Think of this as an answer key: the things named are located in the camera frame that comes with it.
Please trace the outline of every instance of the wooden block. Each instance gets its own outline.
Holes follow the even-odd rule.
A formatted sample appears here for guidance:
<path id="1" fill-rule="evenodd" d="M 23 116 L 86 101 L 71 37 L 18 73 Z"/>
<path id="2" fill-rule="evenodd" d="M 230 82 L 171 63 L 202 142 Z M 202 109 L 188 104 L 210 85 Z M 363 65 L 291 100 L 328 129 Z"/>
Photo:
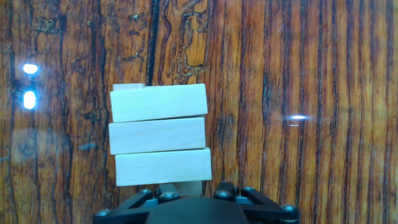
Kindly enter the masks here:
<path id="1" fill-rule="evenodd" d="M 111 154 L 206 147 L 205 119 L 180 118 L 109 124 Z"/>
<path id="2" fill-rule="evenodd" d="M 140 90 L 144 87 L 143 83 L 113 84 L 113 91 Z"/>
<path id="3" fill-rule="evenodd" d="M 180 196 L 201 196 L 201 180 L 178 182 L 174 185 Z"/>
<path id="4" fill-rule="evenodd" d="M 145 121 L 207 114 L 204 84 L 111 92 L 113 122 Z"/>
<path id="5" fill-rule="evenodd" d="M 116 155 L 116 185 L 211 179 L 210 149 Z"/>

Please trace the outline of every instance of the wooden background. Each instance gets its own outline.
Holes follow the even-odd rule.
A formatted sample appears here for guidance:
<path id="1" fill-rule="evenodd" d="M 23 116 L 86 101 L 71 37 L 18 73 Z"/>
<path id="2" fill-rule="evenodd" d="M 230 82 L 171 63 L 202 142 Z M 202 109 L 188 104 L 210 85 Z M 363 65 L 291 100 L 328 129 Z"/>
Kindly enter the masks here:
<path id="1" fill-rule="evenodd" d="M 132 82 L 206 83 L 206 195 L 228 180 L 298 205 L 302 223 L 397 223 L 397 10 L 395 0 L 1 0 L 0 223 L 91 223 L 154 188 L 116 187 L 108 152 L 109 92 Z"/>

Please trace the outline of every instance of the wooden wall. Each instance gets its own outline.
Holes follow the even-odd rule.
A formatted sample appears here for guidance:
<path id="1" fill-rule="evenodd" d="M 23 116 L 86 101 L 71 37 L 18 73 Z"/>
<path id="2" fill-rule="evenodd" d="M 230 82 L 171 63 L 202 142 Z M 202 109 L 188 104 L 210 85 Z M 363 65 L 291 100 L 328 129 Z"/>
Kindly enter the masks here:
<path id="1" fill-rule="evenodd" d="M 302 223 L 397 223 L 397 7 L 0 1 L 0 223 L 91 223 L 154 188 L 116 187 L 108 152 L 111 86 L 132 82 L 206 83 L 206 195 L 228 180 Z"/>

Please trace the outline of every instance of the light wood block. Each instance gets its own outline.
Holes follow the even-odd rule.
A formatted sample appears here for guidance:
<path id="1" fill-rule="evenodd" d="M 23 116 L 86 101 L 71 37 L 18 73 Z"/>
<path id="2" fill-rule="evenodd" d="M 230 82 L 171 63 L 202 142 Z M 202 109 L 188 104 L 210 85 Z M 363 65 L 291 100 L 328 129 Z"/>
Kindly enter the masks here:
<path id="1" fill-rule="evenodd" d="M 211 179 L 210 149 L 116 155 L 116 185 Z"/>
<path id="2" fill-rule="evenodd" d="M 144 87 L 143 83 L 113 84 L 113 91 L 140 90 Z"/>
<path id="3" fill-rule="evenodd" d="M 203 149 L 205 119 L 180 118 L 109 124 L 111 154 Z"/>
<path id="4" fill-rule="evenodd" d="M 111 92 L 113 122 L 145 121 L 207 114 L 204 84 Z"/>

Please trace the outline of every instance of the wood grain surface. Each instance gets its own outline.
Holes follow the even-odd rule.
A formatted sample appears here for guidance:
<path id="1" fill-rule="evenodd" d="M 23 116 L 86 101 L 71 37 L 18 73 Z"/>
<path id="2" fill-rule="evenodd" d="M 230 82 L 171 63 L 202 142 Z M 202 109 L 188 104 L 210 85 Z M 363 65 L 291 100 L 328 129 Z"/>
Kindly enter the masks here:
<path id="1" fill-rule="evenodd" d="M 397 10 L 396 0 L 0 1 L 0 223 L 91 223 L 155 188 L 116 187 L 114 83 L 206 84 L 207 196 L 228 180 L 296 204 L 302 223 L 397 223 Z"/>

